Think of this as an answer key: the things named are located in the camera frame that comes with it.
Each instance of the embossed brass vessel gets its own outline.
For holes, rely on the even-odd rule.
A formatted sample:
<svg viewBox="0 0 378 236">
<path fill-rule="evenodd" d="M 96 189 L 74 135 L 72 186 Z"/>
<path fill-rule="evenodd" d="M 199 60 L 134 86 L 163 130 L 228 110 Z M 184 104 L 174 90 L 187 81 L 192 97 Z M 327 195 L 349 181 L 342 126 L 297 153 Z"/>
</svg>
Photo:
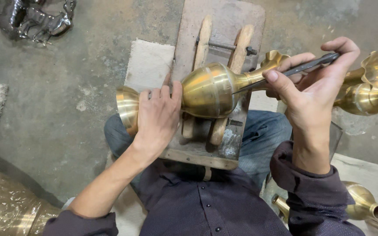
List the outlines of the embossed brass vessel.
<svg viewBox="0 0 378 236">
<path fill-rule="evenodd" d="M 290 207 L 287 205 L 286 200 L 279 195 L 276 195 L 272 199 L 272 204 L 275 204 L 278 209 L 282 212 L 284 215 L 284 221 L 288 223 L 288 216 L 290 214 Z"/>
<path fill-rule="evenodd" d="M 361 68 L 348 72 L 333 106 L 355 115 L 378 113 L 378 51 L 361 62 Z"/>
<path fill-rule="evenodd" d="M 46 221 L 60 211 L 0 173 L 0 236 L 42 235 Z"/>
<path fill-rule="evenodd" d="M 211 63 L 191 72 L 182 81 L 183 95 L 181 110 L 201 118 L 223 118 L 228 116 L 237 102 L 246 93 L 232 94 L 251 83 L 264 80 L 262 72 L 277 67 L 288 58 L 278 51 L 266 53 L 261 68 L 244 74 L 235 74 L 221 63 Z M 116 91 L 118 112 L 130 135 L 138 131 L 138 93 L 123 86 Z"/>
<path fill-rule="evenodd" d="M 343 181 L 349 194 L 355 201 L 354 205 L 348 205 L 346 212 L 353 220 L 365 220 L 367 217 L 378 219 L 378 204 L 371 192 L 362 185 Z"/>
</svg>

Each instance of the metal sculpture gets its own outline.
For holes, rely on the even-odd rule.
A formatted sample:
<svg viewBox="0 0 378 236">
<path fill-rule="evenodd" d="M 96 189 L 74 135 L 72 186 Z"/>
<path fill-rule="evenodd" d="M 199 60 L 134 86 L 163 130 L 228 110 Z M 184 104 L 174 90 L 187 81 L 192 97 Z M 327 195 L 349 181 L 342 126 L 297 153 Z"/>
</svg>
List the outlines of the metal sculpture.
<svg viewBox="0 0 378 236">
<path fill-rule="evenodd" d="M 29 39 L 35 42 L 50 44 L 52 36 L 66 32 L 72 26 L 76 0 L 66 0 L 65 12 L 53 16 L 31 7 L 30 4 L 43 4 L 44 0 L 7 0 L 0 12 L 0 28 L 11 40 Z"/>
</svg>

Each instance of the forearm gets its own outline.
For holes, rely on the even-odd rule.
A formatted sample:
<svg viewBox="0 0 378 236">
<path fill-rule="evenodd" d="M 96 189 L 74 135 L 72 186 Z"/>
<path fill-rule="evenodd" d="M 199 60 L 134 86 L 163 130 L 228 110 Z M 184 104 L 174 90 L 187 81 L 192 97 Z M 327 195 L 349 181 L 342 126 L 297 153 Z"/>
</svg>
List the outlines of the forearm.
<svg viewBox="0 0 378 236">
<path fill-rule="evenodd" d="M 320 130 L 294 130 L 292 164 L 315 174 L 327 174 L 329 162 L 329 128 Z"/>
<path fill-rule="evenodd" d="M 131 180 L 147 166 L 131 145 L 108 169 L 103 171 L 71 202 L 68 210 L 85 218 L 105 216 Z"/>
<path fill-rule="evenodd" d="M 289 229 L 292 235 L 363 235 L 348 223 L 345 208 L 352 204 L 336 168 L 325 174 L 314 174 L 294 165 L 293 143 L 280 144 L 270 162 L 277 185 L 289 192 Z"/>
</svg>

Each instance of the wooden board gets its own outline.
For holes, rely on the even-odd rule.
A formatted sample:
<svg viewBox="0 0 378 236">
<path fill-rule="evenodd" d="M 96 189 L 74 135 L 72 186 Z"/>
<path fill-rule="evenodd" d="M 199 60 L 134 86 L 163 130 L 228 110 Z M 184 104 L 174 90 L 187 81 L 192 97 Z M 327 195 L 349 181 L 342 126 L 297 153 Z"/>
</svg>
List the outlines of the wooden board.
<svg viewBox="0 0 378 236">
<path fill-rule="evenodd" d="M 243 26 L 252 24 L 254 35 L 251 46 L 253 49 L 260 49 L 265 24 L 265 10 L 261 6 L 238 0 L 186 0 L 176 44 L 173 80 L 181 81 L 192 71 L 195 41 L 202 21 L 208 14 L 213 19 L 211 40 L 234 44 Z M 207 63 L 221 62 L 228 65 L 231 53 L 232 51 L 226 49 L 209 47 Z M 242 73 L 255 69 L 257 59 L 257 55 L 246 57 Z M 250 94 L 240 99 L 229 117 L 245 123 L 249 99 Z M 161 157 L 220 169 L 235 169 L 238 166 L 244 126 L 227 126 L 223 142 L 216 147 L 208 143 L 210 125 L 211 120 L 196 118 L 193 138 L 185 139 L 181 132 L 177 132 Z"/>
</svg>

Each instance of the brass pipe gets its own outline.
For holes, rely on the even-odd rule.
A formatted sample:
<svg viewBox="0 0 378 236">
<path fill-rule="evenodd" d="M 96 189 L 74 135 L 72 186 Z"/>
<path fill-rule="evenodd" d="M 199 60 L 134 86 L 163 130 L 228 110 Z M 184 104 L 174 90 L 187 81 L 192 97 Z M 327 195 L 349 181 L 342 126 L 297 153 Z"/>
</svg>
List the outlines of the brass pipe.
<svg viewBox="0 0 378 236">
<path fill-rule="evenodd" d="M 290 207 L 287 205 L 286 200 L 284 198 L 280 197 L 279 195 L 276 195 L 272 199 L 272 204 L 274 204 L 274 205 L 276 205 L 276 207 L 278 207 L 278 209 L 284 215 L 284 221 L 286 223 L 288 223 L 288 217 L 289 217 L 289 214 L 290 214 Z"/>
</svg>

